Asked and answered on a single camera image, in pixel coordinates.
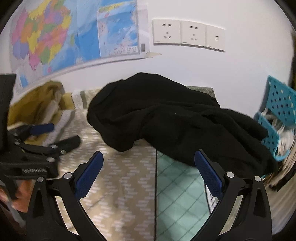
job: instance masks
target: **silver screw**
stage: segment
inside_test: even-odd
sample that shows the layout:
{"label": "silver screw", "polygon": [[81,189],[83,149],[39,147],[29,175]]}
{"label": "silver screw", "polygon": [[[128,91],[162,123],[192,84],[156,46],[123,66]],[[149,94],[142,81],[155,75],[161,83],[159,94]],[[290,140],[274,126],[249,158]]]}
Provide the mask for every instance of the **silver screw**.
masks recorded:
{"label": "silver screw", "polygon": [[259,176],[255,176],[255,180],[256,180],[257,182],[259,182],[259,181],[261,181],[261,177],[259,177]]}
{"label": "silver screw", "polygon": [[39,178],[37,179],[37,182],[41,183],[41,182],[43,182],[43,180],[44,180],[43,177],[39,177]]}
{"label": "silver screw", "polygon": [[65,179],[70,179],[71,177],[72,177],[72,173],[69,173],[69,172],[64,175]]}
{"label": "silver screw", "polygon": [[46,160],[47,160],[48,162],[51,162],[51,163],[55,162],[55,159],[52,158],[52,157],[48,157]]}
{"label": "silver screw", "polygon": [[234,178],[234,174],[232,172],[226,173],[226,176],[229,178]]}

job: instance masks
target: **white wall socket panel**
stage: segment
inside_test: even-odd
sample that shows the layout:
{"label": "white wall socket panel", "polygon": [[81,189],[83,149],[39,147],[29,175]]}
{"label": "white wall socket panel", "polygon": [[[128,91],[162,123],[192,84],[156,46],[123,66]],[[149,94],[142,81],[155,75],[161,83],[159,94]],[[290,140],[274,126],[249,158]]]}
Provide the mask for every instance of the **white wall socket panel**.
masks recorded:
{"label": "white wall socket panel", "polygon": [[225,30],[209,25],[207,25],[206,29],[206,47],[225,51]]}
{"label": "white wall socket panel", "polygon": [[181,44],[205,47],[205,24],[190,21],[180,23]]}
{"label": "white wall socket panel", "polygon": [[154,44],[181,44],[179,20],[154,19],[152,29]]}

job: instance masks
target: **colorful wall map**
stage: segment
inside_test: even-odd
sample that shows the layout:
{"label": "colorful wall map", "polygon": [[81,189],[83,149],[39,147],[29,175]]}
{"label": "colorful wall map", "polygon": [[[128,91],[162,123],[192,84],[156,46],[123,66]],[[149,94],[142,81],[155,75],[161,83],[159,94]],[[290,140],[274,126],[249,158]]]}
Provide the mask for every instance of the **colorful wall map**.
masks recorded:
{"label": "colorful wall map", "polygon": [[139,54],[136,0],[25,0],[12,20],[16,90],[91,60]]}

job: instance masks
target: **green checkered mat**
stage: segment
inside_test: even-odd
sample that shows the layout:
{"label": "green checkered mat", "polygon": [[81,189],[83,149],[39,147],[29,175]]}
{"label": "green checkered mat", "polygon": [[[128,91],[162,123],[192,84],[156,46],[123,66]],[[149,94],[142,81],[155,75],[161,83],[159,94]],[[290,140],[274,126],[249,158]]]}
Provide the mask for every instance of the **green checkered mat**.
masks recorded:
{"label": "green checkered mat", "polygon": [[[188,86],[215,97],[207,87]],[[190,167],[157,152],[156,240],[190,241],[210,216],[204,181]]]}

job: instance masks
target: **blue basket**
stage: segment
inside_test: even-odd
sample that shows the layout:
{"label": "blue basket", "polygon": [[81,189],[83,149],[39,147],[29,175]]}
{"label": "blue basket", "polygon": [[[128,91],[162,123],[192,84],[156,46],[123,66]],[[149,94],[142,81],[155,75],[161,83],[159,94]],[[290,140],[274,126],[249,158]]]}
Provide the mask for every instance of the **blue basket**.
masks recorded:
{"label": "blue basket", "polygon": [[[270,90],[266,107],[283,122],[285,126],[295,126],[296,91],[271,76],[268,77],[268,82],[270,84]],[[259,113],[258,122],[268,131],[268,136],[264,138],[261,143],[270,150],[277,161],[284,160],[289,155],[290,151],[287,151],[284,156],[276,155],[279,145],[279,135],[275,128],[261,113]]]}

